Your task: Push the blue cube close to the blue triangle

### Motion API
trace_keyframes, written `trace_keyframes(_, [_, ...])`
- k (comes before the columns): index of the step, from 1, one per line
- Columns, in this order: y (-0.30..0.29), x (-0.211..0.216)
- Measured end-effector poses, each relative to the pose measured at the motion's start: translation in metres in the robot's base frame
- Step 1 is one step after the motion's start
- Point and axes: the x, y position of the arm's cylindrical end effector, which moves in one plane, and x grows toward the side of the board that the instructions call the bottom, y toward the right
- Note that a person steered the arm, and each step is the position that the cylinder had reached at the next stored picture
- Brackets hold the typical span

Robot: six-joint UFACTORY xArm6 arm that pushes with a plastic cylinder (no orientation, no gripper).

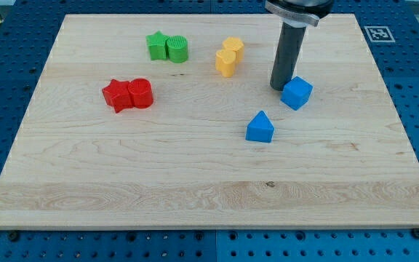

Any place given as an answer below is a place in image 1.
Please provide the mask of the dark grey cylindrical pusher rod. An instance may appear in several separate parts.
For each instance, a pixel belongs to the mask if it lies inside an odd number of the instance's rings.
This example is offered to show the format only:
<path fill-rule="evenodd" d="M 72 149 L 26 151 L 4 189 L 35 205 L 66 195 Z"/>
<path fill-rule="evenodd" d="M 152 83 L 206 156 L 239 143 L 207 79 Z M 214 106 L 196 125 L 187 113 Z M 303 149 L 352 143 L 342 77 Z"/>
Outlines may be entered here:
<path fill-rule="evenodd" d="M 306 27 L 295 28 L 282 23 L 270 80 L 274 90 L 282 91 L 292 79 L 305 32 Z"/>

